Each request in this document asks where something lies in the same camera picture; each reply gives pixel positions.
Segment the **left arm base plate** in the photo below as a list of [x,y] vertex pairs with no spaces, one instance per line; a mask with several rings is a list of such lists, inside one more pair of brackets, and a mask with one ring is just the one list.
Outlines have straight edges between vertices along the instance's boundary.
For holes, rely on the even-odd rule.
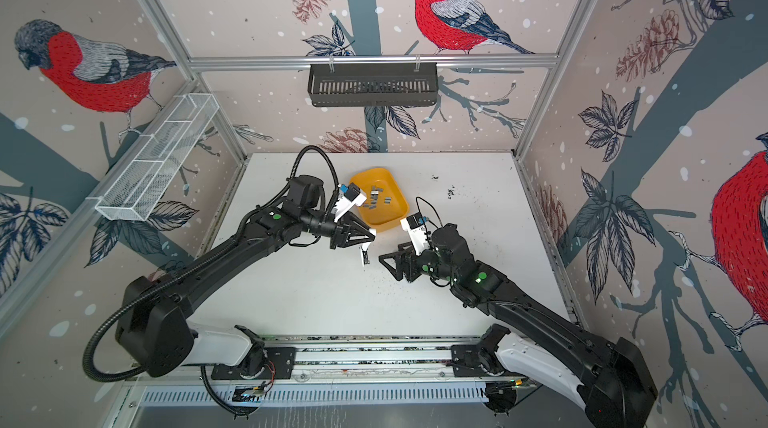
[[288,380],[297,350],[294,347],[266,347],[251,350],[236,366],[217,364],[211,373],[216,381]]

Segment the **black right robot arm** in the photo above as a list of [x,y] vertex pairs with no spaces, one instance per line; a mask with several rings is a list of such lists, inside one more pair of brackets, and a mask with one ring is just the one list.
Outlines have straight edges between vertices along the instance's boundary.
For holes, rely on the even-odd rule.
[[547,308],[476,259],[454,224],[409,236],[378,258],[396,280],[443,280],[464,307],[495,319],[474,347],[476,369],[531,378],[580,407],[595,427],[645,426],[658,389],[637,345],[610,341]]

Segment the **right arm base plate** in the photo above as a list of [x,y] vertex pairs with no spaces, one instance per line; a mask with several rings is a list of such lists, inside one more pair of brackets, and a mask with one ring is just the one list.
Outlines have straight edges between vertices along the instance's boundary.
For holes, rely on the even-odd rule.
[[456,378],[499,377],[507,373],[494,353],[477,345],[452,345],[448,366]]

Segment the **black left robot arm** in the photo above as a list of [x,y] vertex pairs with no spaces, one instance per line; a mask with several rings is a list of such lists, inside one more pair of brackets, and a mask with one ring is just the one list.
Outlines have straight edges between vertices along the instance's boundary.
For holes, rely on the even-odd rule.
[[243,378],[257,377],[267,356],[255,332],[242,325],[192,325],[189,318],[242,271],[304,233],[328,238],[333,249],[369,246],[375,232],[352,211],[366,199],[356,185],[342,185],[334,204],[325,207],[322,180],[289,179],[284,195],[246,214],[234,235],[189,267],[155,282],[132,282],[124,294],[127,310],[117,321],[117,343],[152,377],[180,366],[221,366],[239,370]]

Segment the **white stapler top part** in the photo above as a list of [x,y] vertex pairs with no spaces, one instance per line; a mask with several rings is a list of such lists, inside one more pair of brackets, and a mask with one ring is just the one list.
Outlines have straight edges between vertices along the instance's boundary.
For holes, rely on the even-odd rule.
[[361,255],[361,263],[363,266],[367,266],[370,264],[368,249],[365,246],[362,246],[360,248],[360,255]]

